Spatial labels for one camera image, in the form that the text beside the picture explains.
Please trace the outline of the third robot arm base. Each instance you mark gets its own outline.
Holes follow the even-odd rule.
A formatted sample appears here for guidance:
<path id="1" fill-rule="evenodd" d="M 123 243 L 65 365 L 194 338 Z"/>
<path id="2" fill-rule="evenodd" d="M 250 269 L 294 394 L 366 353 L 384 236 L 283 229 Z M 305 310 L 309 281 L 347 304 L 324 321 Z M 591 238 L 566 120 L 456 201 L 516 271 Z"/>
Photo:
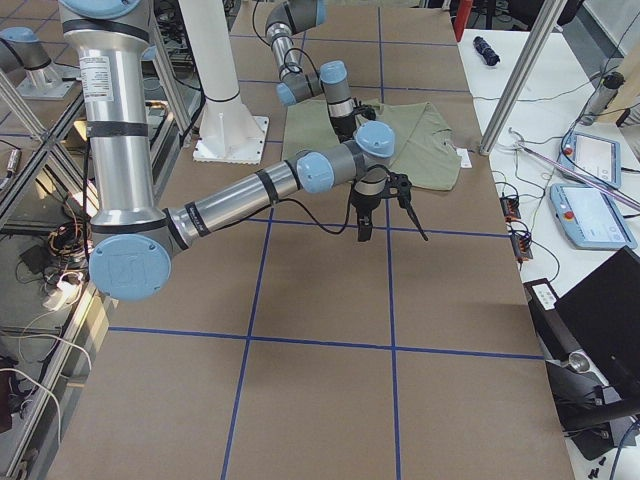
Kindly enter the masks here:
<path id="1" fill-rule="evenodd" d="M 17 90 L 27 99 L 61 100 L 79 77 L 78 67 L 55 63 L 31 29 L 9 27 L 1 31 L 1 70 L 10 74 L 18 69 L 26 78 Z"/>

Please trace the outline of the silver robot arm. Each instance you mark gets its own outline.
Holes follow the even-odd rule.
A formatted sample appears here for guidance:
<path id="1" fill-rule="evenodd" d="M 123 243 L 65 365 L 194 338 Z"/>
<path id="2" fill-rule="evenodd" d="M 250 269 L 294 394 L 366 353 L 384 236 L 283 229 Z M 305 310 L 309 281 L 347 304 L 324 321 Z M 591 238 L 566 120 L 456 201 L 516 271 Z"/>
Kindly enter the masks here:
<path id="1" fill-rule="evenodd" d="M 157 201 L 176 163 L 175 153 L 155 156 L 150 147 L 142 61 L 158 50 L 149 1 L 63 1 L 63 34 L 76 50 L 87 118 L 85 161 L 94 169 L 99 205 L 91 220 L 89 275 L 105 295 L 139 301 L 167 283 L 172 260 L 199 238 L 237 225 L 297 191 L 323 193 L 348 184 L 347 216 L 360 241 L 371 237 L 372 214 L 384 199 L 411 209 L 411 182 L 393 172 L 394 131 L 370 120 L 358 125 L 361 108 L 351 95 L 340 61 L 305 72 L 292 39 L 321 25 L 321 1 L 284 1 L 265 22 L 274 55 L 277 95 L 286 106 L 323 96 L 338 144 L 306 150 L 261 168 L 207 197 L 178 209 Z"/>
<path id="2" fill-rule="evenodd" d="M 293 44 L 292 37 L 322 25 L 326 20 L 323 1 L 284 1 L 276 5 L 265 22 L 265 40 L 278 68 L 276 92 L 289 107 L 323 95 L 329 121 L 340 142 L 353 138 L 356 131 L 356 104 L 343 61 L 335 60 L 309 69 L 301 64 L 308 55 Z"/>

